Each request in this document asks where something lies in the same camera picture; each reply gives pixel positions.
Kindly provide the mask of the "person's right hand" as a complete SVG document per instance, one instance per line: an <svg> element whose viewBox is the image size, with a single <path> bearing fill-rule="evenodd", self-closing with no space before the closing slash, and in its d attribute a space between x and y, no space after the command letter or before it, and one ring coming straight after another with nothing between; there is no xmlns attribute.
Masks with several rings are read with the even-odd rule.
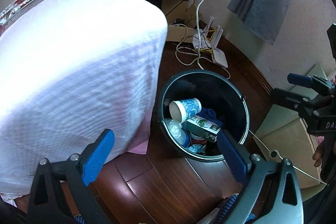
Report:
<svg viewBox="0 0 336 224"><path fill-rule="evenodd" d="M317 148L315 149L315 152L312 156L312 159L314 160L314 166L315 167L320 167L321 164L323 163L323 155L324 155L324 143L325 143L325 138L324 137L318 137L319 144Z"/></svg>

